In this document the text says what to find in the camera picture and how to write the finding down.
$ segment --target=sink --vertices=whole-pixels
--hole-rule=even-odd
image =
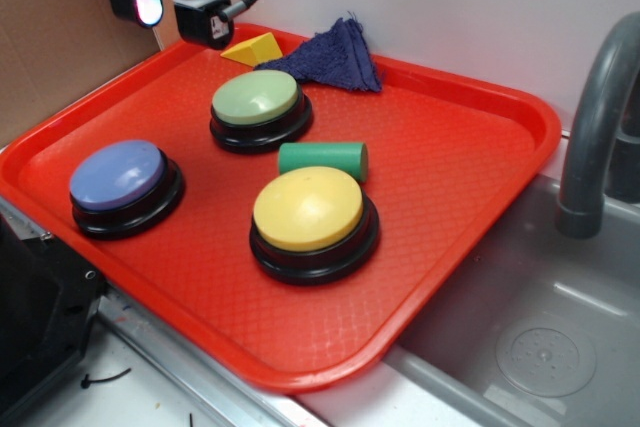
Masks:
[[[482,425],[640,425],[640,209],[569,239],[557,192],[536,177],[385,361]]]

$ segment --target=green cylinder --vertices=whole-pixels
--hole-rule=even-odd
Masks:
[[[280,174],[313,166],[340,169],[358,182],[366,182],[369,174],[367,146],[364,142],[296,142],[280,146]]]

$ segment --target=tray rim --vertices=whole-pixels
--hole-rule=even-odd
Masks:
[[[302,36],[267,29],[255,24],[239,24],[236,26],[235,43],[260,35],[265,31],[272,31],[281,46],[284,54],[293,51],[297,45],[306,39]],[[226,359],[237,355],[238,347],[232,339],[218,331],[206,328],[197,317],[181,307],[172,299],[168,299],[156,287],[147,285],[144,280],[135,272],[126,270],[119,265],[117,259],[111,258],[106,252],[93,246],[90,239],[77,235],[72,228],[68,227],[62,219],[40,205],[26,192],[22,192],[17,185],[21,166],[28,160],[38,155],[46,147],[54,144],[57,140],[72,132],[77,126],[99,115],[107,110],[113,103],[113,96],[121,99],[129,92],[135,91],[135,85],[147,76],[165,72],[167,66],[175,68],[180,63],[190,59],[192,56],[206,50],[200,46],[187,44],[179,41],[172,47],[161,51],[149,59],[138,64],[122,75],[116,77],[99,89],[91,92],[87,96],[79,99],[69,107],[58,112],[49,119],[33,127],[23,135],[15,139],[9,146],[0,153],[0,195],[22,210],[43,228],[50,230],[54,235],[59,236],[72,248],[86,256],[88,260],[102,266],[109,265],[110,275],[108,277],[120,287],[119,280],[126,279],[126,288],[123,290],[129,295],[130,292],[137,292],[133,297],[149,308],[156,315],[167,321],[173,328],[182,335],[194,342],[209,355],[218,358],[223,364],[229,366]],[[437,98],[453,102],[464,107],[469,100],[480,101],[491,99],[493,107],[482,109],[474,107],[476,110],[485,110],[495,115],[511,119],[522,125],[531,134],[534,140],[534,151],[530,157],[523,162],[520,173],[512,176],[509,182],[502,185],[496,195],[489,201],[482,212],[471,222],[458,239],[447,249],[434,265],[430,272],[445,272],[440,275],[440,282],[432,289],[432,294],[446,280],[448,275],[455,270],[450,265],[457,265],[473,245],[484,235],[491,225],[500,217],[508,205],[526,187],[544,162],[555,151],[561,137],[561,126],[557,114],[544,101],[526,92],[511,89],[497,84],[472,79],[469,77],[451,74],[429,67],[418,66],[407,62],[383,57],[372,56],[379,71],[382,74],[385,84],[394,85],[407,90],[413,90],[425,94],[425,86],[429,86]],[[520,104],[523,109],[514,112],[514,102]],[[476,225],[482,218],[482,228]],[[318,390],[335,384],[352,374],[364,370],[375,364],[384,355],[386,350],[395,341],[397,335],[404,330],[413,316],[424,306],[430,296],[425,296],[420,292],[421,282],[418,283],[411,293],[404,298],[401,305],[392,312],[389,320],[381,326],[366,342],[366,349],[361,348],[355,355],[337,363],[334,366],[323,368],[317,371],[306,372],[281,372],[276,370],[259,359],[255,362],[243,365],[242,372],[238,372],[245,380],[267,388],[287,394],[302,393],[306,391]],[[399,319],[399,311],[406,312],[410,309],[412,315],[404,315]],[[209,347],[215,345],[215,352]]]

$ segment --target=yellow button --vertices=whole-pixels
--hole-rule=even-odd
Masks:
[[[344,239],[362,210],[362,191],[353,177],[332,167],[305,167],[269,183],[256,199],[253,219],[271,245],[309,252]]]

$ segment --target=red tray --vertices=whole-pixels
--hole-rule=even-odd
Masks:
[[[237,27],[236,41],[266,30]],[[274,32],[285,53],[304,40]],[[256,265],[253,202],[277,154],[222,151],[211,98],[248,67],[179,43],[27,132],[0,155],[0,195],[93,262],[117,286],[249,382],[285,393],[325,387],[379,360],[534,176],[560,139],[539,99],[376,57],[383,92],[307,84],[315,122],[304,141],[364,141],[364,185],[381,241],[355,274],[295,287]],[[69,179],[95,150],[155,143],[187,191],[153,229],[93,241],[72,217]]]

